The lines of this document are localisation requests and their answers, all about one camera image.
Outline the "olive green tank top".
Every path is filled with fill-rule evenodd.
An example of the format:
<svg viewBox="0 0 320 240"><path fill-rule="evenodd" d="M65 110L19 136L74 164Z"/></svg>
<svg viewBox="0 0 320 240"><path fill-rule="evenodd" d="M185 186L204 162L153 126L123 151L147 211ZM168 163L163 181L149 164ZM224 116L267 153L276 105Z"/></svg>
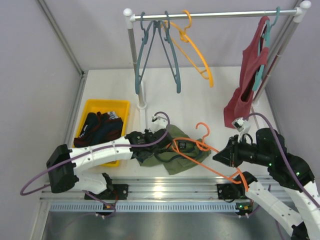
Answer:
<svg viewBox="0 0 320 240"><path fill-rule="evenodd" d="M139 165L141 167L154 167L162 165L169 175L176 175L197 166L196 163L189 160L187 157L190 157L201 163L211 154L210 150L202 151L194 142L191 141L178 140L176 143L179 151L183 153L183 155L173 151L172 147L169 146L167 148L167 152L165 153L162 153L158 156L153 154L151 157L145 160L139 160Z"/></svg>

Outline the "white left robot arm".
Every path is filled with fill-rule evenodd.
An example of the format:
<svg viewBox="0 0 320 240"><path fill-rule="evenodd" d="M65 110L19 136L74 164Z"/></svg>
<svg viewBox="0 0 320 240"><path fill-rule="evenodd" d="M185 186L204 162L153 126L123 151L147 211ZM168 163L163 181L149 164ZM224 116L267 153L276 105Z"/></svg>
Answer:
<svg viewBox="0 0 320 240"><path fill-rule="evenodd" d="M87 147L59 145L46 162L51 192L88 191L107 199L113 194L111 178L105 172L91 173L90 169L118 160L144 161L172 140L169 131L162 128L156 132L133 131L116 140Z"/></svg>

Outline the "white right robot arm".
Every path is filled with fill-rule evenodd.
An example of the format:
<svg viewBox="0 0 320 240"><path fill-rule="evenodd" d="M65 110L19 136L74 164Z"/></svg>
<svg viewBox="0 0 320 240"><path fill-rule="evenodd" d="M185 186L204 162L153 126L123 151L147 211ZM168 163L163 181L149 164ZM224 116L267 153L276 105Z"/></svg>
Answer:
<svg viewBox="0 0 320 240"><path fill-rule="evenodd" d="M290 196L296 209L291 209L272 195L247 171L234 178L239 182L230 184L231 197L256 202L293 240L318 240L320 196L311 168L304 159L287 152L285 139L277 131L261 128L255 133L255 138L255 143L248 143L245 138L239 140L234 135L212 159L232 168L243 162L266 167L271 178Z"/></svg>

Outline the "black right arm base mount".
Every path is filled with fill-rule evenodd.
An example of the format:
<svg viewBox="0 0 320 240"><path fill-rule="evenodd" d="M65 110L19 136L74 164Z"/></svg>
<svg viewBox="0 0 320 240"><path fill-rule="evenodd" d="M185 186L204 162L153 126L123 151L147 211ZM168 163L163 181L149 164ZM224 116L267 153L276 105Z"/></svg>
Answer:
<svg viewBox="0 0 320 240"><path fill-rule="evenodd" d="M234 183L217 184L217 194L219 200L224 200L227 203L232 203L239 200L243 196L242 188Z"/></svg>

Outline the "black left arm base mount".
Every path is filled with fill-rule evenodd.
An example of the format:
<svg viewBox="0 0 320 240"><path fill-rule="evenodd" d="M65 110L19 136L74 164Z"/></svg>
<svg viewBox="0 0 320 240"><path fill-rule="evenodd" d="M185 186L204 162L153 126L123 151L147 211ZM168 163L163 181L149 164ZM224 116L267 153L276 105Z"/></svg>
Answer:
<svg viewBox="0 0 320 240"><path fill-rule="evenodd" d="M110 200L126 200L129 194L128 184L114 184L113 192L109 195Z"/></svg>

